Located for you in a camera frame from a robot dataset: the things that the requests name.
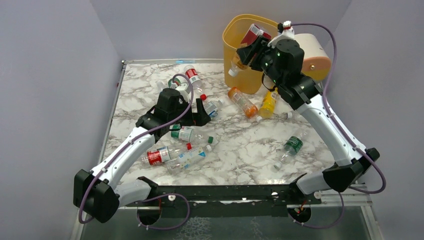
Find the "red gold tea bottle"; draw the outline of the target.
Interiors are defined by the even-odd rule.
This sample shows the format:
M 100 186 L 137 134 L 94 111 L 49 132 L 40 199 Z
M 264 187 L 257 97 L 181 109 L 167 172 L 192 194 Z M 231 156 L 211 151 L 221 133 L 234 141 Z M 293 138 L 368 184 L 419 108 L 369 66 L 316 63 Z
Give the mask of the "red gold tea bottle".
M 252 44 L 258 36 L 264 36 L 271 40 L 271 35 L 263 28 L 259 27 L 258 25 L 252 23 L 245 33 L 244 37 L 241 39 L 240 44 L 238 45 L 238 48 L 246 47 L 250 44 Z M 231 60 L 231 67 L 228 70 L 228 73 L 230 76 L 235 77 L 237 74 L 241 71 L 244 71 L 248 66 L 237 66 L 236 65 L 236 52 Z

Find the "yellow juice bottle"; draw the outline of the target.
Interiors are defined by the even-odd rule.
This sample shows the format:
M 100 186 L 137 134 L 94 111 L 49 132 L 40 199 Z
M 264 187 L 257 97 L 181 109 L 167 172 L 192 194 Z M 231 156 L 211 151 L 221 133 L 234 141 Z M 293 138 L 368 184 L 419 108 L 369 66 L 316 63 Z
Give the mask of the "yellow juice bottle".
M 264 96 L 262 103 L 258 109 L 258 116 L 262 119 L 269 119 L 273 116 L 278 98 L 276 89 L 270 90 Z

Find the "orange cap juice bottle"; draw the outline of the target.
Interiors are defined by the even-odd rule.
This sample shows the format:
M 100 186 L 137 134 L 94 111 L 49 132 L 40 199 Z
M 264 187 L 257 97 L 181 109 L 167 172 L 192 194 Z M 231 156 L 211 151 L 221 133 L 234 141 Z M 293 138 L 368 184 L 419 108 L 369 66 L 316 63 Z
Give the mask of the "orange cap juice bottle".
M 227 96 L 244 112 L 247 118 L 250 119 L 257 115 L 257 107 L 237 87 L 232 87 Z

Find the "green label crushed bottle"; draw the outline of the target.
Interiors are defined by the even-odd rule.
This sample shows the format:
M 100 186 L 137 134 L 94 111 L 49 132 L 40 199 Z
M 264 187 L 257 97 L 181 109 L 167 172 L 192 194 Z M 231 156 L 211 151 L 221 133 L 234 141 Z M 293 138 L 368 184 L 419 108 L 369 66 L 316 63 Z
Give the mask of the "green label crushed bottle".
M 276 170 L 281 170 L 283 165 L 290 162 L 295 155 L 302 149 L 304 141 L 309 135 L 309 130 L 298 129 L 296 130 L 283 145 L 283 153 L 280 160 L 273 164 Z

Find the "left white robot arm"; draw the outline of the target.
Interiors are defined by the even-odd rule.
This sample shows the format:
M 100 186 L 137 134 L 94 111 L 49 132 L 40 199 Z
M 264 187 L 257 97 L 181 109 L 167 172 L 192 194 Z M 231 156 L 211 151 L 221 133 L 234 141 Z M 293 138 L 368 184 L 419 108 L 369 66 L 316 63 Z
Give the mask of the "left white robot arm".
M 136 194 L 145 200 L 152 187 L 136 180 L 128 187 L 119 187 L 119 181 L 134 162 L 156 144 L 161 137 L 173 131 L 172 125 L 202 127 L 211 121 L 203 100 L 194 94 L 184 97 L 172 88 L 163 89 L 156 104 L 140 116 L 129 136 L 111 155 L 87 171 L 79 170 L 73 179 L 73 205 L 78 221 L 87 224 L 93 219 L 105 223 L 119 207 L 137 201 Z

